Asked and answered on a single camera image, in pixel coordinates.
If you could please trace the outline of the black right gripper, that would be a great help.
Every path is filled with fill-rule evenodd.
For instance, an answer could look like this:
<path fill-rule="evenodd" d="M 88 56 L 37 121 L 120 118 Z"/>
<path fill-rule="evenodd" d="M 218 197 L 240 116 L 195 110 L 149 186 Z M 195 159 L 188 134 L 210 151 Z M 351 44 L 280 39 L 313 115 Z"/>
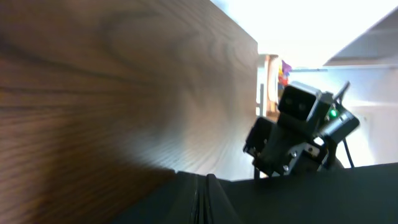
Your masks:
<path fill-rule="evenodd" d="M 243 152 L 253 157 L 255 176 L 301 175 L 328 168 L 327 145 L 315 143 L 264 117 L 258 117 L 251 128 Z"/>

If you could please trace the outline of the dark green gift box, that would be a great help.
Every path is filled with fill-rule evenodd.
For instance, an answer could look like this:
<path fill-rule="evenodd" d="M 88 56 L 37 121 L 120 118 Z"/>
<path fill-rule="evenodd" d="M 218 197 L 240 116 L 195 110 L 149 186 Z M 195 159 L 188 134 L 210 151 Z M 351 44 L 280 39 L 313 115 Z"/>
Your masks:
<path fill-rule="evenodd" d="M 227 181 L 178 173 L 115 223 L 396 223 L 397 164 Z"/>

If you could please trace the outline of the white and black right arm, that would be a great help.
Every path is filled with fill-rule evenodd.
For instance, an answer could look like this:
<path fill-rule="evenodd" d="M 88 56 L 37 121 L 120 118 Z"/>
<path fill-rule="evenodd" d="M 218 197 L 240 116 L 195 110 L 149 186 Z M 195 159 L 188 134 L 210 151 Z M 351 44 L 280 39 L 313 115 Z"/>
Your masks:
<path fill-rule="evenodd" d="M 314 127 L 281 114 L 277 122 L 259 117 L 251 128 L 243 152 L 253 157 L 254 177 L 304 175 L 342 169 L 336 158 L 339 143 L 359 127 L 359 119 L 342 112 L 332 119 L 318 120 Z"/>

